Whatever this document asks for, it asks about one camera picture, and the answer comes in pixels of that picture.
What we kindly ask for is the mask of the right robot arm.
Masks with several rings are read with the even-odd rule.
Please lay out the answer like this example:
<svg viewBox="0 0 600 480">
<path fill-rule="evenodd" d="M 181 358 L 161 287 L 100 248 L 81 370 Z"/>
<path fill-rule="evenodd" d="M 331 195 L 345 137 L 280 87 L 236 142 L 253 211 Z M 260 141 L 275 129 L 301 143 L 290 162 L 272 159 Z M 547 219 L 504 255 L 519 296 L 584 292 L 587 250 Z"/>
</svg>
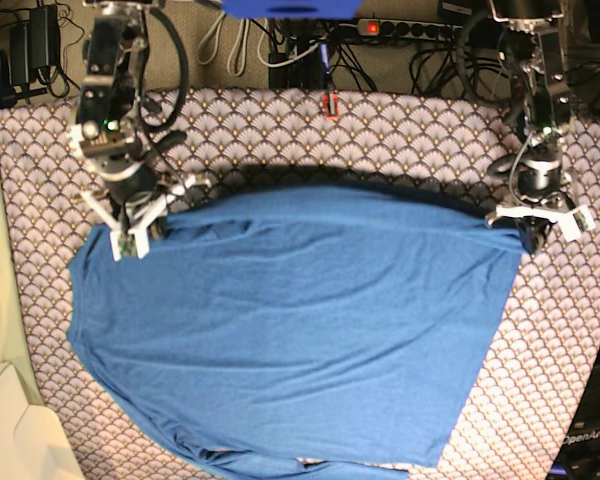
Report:
<svg viewBox="0 0 600 480">
<path fill-rule="evenodd" d="M 155 164 L 186 138 L 173 126 L 185 103 L 189 62 L 174 24 L 163 12 L 163 2 L 92 1 L 89 5 L 100 13 L 83 48 L 86 73 L 69 129 L 70 146 L 104 183 L 110 210 L 93 192 L 83 193 L 82 198 L 110 228 L 114 249 L 138 253 L 149 236 L 161 234 L 169 204 L 187 190 L 175 171 L 160 174 Z M 143 117 L 146 112 L 161 112 L 144 89 L 149 17 L 169 35 L 180 73 L 175 104 L 160 125 L 151 125 Z"/>
</svg>

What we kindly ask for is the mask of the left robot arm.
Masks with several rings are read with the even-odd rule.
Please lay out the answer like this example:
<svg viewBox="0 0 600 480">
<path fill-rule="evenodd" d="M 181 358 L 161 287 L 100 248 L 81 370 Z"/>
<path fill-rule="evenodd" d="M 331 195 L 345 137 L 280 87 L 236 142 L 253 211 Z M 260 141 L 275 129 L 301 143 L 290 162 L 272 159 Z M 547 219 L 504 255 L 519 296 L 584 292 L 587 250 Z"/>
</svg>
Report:
<svg viewBox="0 0 600 480">
<path fill-rule="evenodd" d="M 522 144 L 488 167 L 490 177 L 505 183 L 508 194 L 488 214 L 491 226 L 518 229 L 524 249 L 540 250 L 553 226 L 574 219 L 574 200 L 563 185 L 561 142 L 573 124 L 573 108 L 559 21 L 558 1 L 490 1 L 475 10 L 456 36 L 456 69 L 472 102 L 505 113 Z M 489 21 L 501 27 L 496 50 L 509 76 L 510 96 L 487 99 L 472 85 L 468 73 L 470 37 Z"/>
</svg>

